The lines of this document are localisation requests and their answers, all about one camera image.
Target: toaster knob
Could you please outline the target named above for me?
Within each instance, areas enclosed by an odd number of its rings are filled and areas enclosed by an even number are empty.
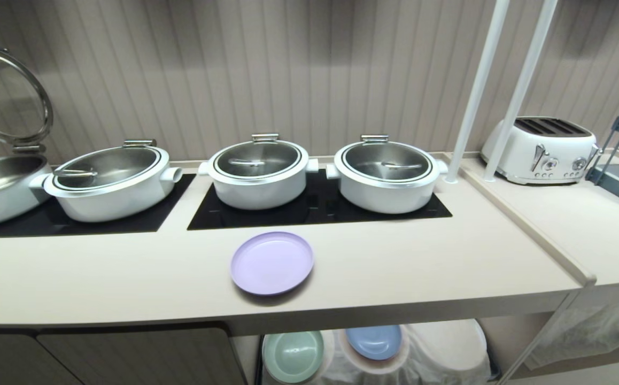
[[[559,160],[556,158],[549,158],[547,159],[547,161],[542,165],[542,169],[545,171],[549,171],[554,169],[557,164],[559,164]]]
[[[580,158],[576,158],[576,160],[573,161],[573,165],[571,166],[571,168],[579,171],[585,168],[585,164],[587,164],[587,160],[581,156]]]

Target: white toaster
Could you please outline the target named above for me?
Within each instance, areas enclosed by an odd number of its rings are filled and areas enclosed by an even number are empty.
[[[502,122],[481,150],[488,161]],[[578,182],[599,147],[585,128],[551,117],[519,117],[514,121],[497,172],[508,181],[527,184]]]

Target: stacked plates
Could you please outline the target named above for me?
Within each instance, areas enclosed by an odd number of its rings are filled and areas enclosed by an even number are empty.
[[[330,332],[268,334],[262,343],[262,361],[277,382],[307,382],[331,363],[333,346]]]
[[[417,344],[436,371],[474,373],[487,365],[488,343],[475,319],[425,322],[410,327]]]
[[[409,357],[409,339],[400,325],[341,330],[338,341],[347,360],[365,373],[392,373]]]

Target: cabinet door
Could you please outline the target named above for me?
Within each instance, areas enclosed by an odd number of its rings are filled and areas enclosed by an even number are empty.
[[[29,336],[0,334],[0,385],[81,385]]]
[[[85,385],[245,384],[229,337],[218,328],[36,338]]]

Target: toaster lever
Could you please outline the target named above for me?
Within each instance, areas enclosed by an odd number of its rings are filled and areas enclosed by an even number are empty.
[[[535,171],[535,167],[537,167],[537,164],[540,163],[542,156],[549,156],[549,155],[550,153],[545,151],[544,144],[538,144],[537,146],[535,146],[535,156],[532,158],[532,166],[530,166],[530,170]]]
[[[587,163],[585,164],[585,168],[588,168],[590,166],[590,162],[595,158],[595,155],[602,156],[602,154],[602,149],[597,146],[597,144],[593,143],[592,149],[590,150],[590,156],[587,157]]]

